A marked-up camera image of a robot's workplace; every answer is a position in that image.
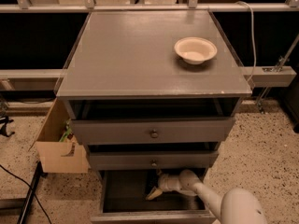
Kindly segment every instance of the brown box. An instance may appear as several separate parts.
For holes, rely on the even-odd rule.
[[[84,146],[59,142],[68,119],[63,102],[55,100],[36,139],[36,148],[45,173],[88,172]]]

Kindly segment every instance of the drawer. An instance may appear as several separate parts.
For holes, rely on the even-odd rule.
[[[45,173],[88,172],[84,146],[59,142],[68,119],[64,104],[54,101],[36,139],[37,152]]]
[[[92,217],[92,223],[210,224],[215,221],[198,197],[169,192],[154,201],[146,201],[155,178],[153,170],[105,172],[100,215]]]
[[[78,141],[92,144],[148,144],[224,141],[234,118],[209,120],[72,120]]]
[[[94,170],[209,168],[218,151],[204,151],[203,144],[136,144],[89,146]]]

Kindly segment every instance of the floor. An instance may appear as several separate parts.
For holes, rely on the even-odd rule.
[[[0,137],[0,164],[27,182],[38,162],[33,143],[49,106],[50,103],[35,108],[12,107],[8,114],[15,121],[9,129],[13,128],[16,134]],[[297,224],[299,134],[293,132],[292,121],[278,101],[266,101],[264,109],[266,113],[260,114],[252,101],[240,106],[235,126],[221,144],[220,156],[207,172],[205,183],[220,195],[234,187],[251,191],[262,203],[268,224]],[[26,195],[27,187],[2,170],[0,180],[0,199]],[[36,194],[52,223],[85,224],[98,214],[101,185],[91,170],[78,175],[48,174],[40,179]],[[18,216],[0,217],[0,223],[17,220]],[[28,223],[48,223],[36,201]]]

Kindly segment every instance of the terrazzo floor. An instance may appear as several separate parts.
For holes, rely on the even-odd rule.
[[[220,195],[235,187],[251,191],[262,203],[268,224],[298,224],[299,134],[293,132],[292,121],[277,101],[266,101],[264,109],[266,113],[260,114],[252,101],[240,106],[235,126],[221,144],[205,183]],[[45,119],[45,113],[37,110],[12,112],[16,134],[0,137],[1,165],[27,182],[38,162],[32,144]],[[0,181],[0,199],[25,197],[27,187],[18,179],[0,170]],[[78,175],[48,174],[40,179],[36,194],[53,224],[87,224],[90,216],[98,214],[101,185],[91,170]],[[0,223],[17,220],[18,216],[0,216]],[[48,223],[36,201],[27,223]]]

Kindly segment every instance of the white cable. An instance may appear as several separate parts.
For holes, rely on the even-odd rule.
[[[252,7],[245,2],[237,2],[239,5],[248,7],[250,12],[251,12],[251,38],[252,38],[252,48],[253,48],[253,57],[254,57],[254,62],[253,62],[253,68],[251,71],[251,74],[249,76],[249,78],[247,79],[247,82],[249,82],[252,79],[253,73],[254,73],[254,69],[256,67],[256,48],[255,48],[255,40],[254,40],[254,14],[253,14],[253,9]]]

